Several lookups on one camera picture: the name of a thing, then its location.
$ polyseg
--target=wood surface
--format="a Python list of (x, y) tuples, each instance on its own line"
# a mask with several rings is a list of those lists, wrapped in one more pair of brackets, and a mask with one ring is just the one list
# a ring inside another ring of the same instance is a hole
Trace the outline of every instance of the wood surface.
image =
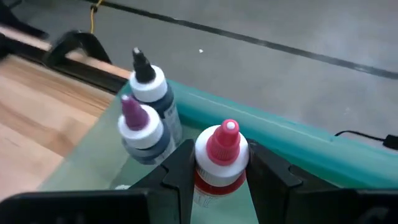
[[(5, 27), (0, 27), (0, 32), (42, 49), (50, 48), (48, 43)], [(83, 55), (73, 53), (69, 57), (108, 71), (121, 70)], [(0, 200), (35, 190), (113, 98), (15, 56), (0, 61)]]

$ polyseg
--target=gray floor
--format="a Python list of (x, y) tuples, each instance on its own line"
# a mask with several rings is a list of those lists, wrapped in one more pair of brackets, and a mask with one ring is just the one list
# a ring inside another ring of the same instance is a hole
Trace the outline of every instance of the gray floor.
[[(116, 1), (398, 72), (394, 1)], [(70, 29), (88, 30), (89, 8), (83, 1), (32, 1), (16, 13), (54, 40)], [(96, 15), (95, 34), (120, 67), (132, 68), (138, 46), (168, 78), (212, 94), (331, 133), (398, 134), (398, 80), (108, 7)]]

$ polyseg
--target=green glass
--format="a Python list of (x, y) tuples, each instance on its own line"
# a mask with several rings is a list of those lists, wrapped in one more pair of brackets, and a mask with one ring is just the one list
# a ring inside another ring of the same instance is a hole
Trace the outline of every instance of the green glass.
[[(398, 186), (398, 154), (367, 146), (284, 118), (169, 81), (174, 90), (185, 139), (227, 118), (239, 122), (241, 132), (291, 163), (342, 187)], [(154, 166), (129, 158), (121, 144), (117, 120), (125, 86), (41, 190), (97, 190), (132, 185)], [(217, 201), (211, 209), (193, 205), (192, 223), (256, 223), (247, 183)]]

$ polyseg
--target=bottle label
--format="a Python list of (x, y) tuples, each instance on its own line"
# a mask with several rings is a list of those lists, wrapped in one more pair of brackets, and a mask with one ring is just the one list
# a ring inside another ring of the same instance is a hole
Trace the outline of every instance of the bottle label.
[(167, 127), (170, 129), (170, 133), (174, 139), (174, 142), (179, 144), (182, 140), (182, 127), (174, 100), (171, 106), (164, 111), (164, 121)]
[(221, 197), (213, 197), (211, 195), (208, 195), (201, 190), (197, 189), (195, 186), (195, 189), (193, 191), (193, 201), (197, 203), (198, 205), (208, 208), (212, 204), (214, 204), (218, 199)]
[(174, 152), (174, 150), (175, 150), (174, 140), (170, 138), (169, 145), (164, 150), (164, 152), (154, 159), (155, 160), (155, 164), (161, 164), (166, 158), (168, 158), (168, 156), (171, 153)]

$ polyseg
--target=red cap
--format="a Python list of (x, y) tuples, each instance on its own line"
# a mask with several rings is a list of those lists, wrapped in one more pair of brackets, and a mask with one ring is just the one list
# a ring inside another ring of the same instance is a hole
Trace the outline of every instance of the red cap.
[(240, 142), (238, 122), (227, 119), (207, 140), (207, 155), (215, 164), (228, 166), (238, 157)]
[(207, 184), (199, 175), (198, 171), (195, 169), (195, 186), (199, 188), (201, 191), (211, 194), (211, 195), (228, 195), (235, 190), (238, 190), (244, 181), (246, 180), (246, 173), (243, 171), (243, 173), (238, 177), (235, 182), (232, 184), (229, 184), (228, 186), (225, 187), (215, 187), (210, 184)]

